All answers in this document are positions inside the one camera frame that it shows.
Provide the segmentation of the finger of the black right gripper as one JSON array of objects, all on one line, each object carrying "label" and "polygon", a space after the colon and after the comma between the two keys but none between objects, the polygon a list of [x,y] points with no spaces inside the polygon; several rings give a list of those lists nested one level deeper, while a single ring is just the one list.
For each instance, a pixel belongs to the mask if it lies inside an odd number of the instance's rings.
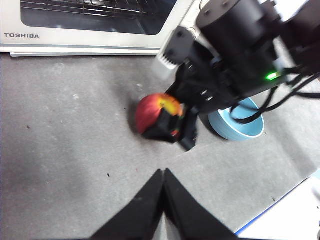
[{"label": "finger of the black right gripper", "polygon": [[190,151],[196,146],[198,137],[197,120],[199,111],[196,107],[187,107],[181,122],[178,143],[185,151]]},{"label": "finger of the black right gripper", "polygon": [[171,144],[177,143],[181,138],[181,129],[185,118],[186,115],[184,113],[182,113],[182,116],[177,114],[171,115],[163,108],[161,109],[155,123],[149,126],[142,133],[142,136],[148,140],[167,142]]}]

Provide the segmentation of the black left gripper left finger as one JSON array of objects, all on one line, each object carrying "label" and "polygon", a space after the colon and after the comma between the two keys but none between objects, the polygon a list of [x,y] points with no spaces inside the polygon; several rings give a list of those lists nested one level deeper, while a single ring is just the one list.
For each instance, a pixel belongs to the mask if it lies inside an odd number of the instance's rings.
[{"label": "black left gripper left finger", "polygon": [[158,169],[134,198],[91,240],[151,240],[163,214],[163,171]]}]

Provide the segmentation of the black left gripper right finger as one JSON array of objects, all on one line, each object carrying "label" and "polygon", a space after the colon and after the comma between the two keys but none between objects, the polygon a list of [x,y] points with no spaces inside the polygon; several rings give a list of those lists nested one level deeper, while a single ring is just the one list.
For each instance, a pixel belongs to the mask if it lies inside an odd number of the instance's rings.
[{"label": "black left gripper right finger", "polygon": [[236,240],[238,237],[208,212],[167,168],[163,174],[166,216],[182,240]]}]

